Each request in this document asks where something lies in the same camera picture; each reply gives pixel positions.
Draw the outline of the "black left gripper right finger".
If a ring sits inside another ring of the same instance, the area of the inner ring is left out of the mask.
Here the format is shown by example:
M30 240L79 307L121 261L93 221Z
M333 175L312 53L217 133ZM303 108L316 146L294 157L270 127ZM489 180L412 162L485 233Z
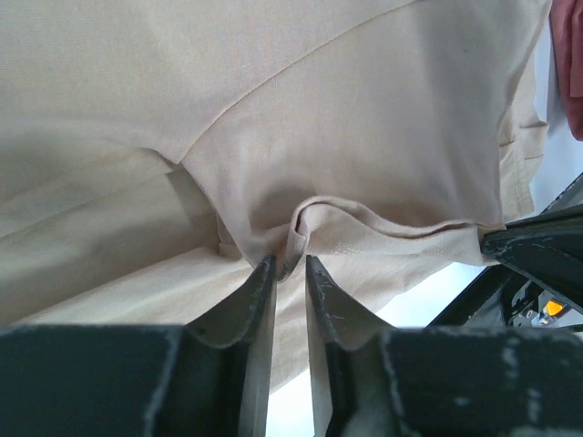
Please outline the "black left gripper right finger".
M579 436L582 342L564 329L398 329L308 257L318 436Z

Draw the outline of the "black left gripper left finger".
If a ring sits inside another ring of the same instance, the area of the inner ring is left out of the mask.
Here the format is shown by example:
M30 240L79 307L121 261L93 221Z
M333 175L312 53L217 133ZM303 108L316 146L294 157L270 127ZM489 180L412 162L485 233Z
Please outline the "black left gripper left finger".
M185 325L1 332L4 436L262 436L276 261Z

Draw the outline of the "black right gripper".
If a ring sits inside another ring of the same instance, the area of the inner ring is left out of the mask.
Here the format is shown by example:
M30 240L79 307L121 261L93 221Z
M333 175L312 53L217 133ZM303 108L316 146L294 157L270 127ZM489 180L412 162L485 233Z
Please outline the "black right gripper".
M555 327L582 312L582 177L541 214L484 236L483 270L432 326Z

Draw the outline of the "beige t shirt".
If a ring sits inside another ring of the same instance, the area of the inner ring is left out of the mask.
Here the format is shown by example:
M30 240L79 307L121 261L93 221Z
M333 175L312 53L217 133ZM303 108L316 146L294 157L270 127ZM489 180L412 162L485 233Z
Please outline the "beige t shirt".
M4 1L1 321L184 323L267 255L370 310L525 216L548 1Z

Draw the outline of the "pink t shirt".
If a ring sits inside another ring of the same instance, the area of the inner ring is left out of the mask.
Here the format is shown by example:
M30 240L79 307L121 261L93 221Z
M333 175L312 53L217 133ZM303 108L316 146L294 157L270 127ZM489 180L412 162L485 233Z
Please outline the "pink t shirt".
M582 140L582 0L553 1L550 28L558 90L571 134Z

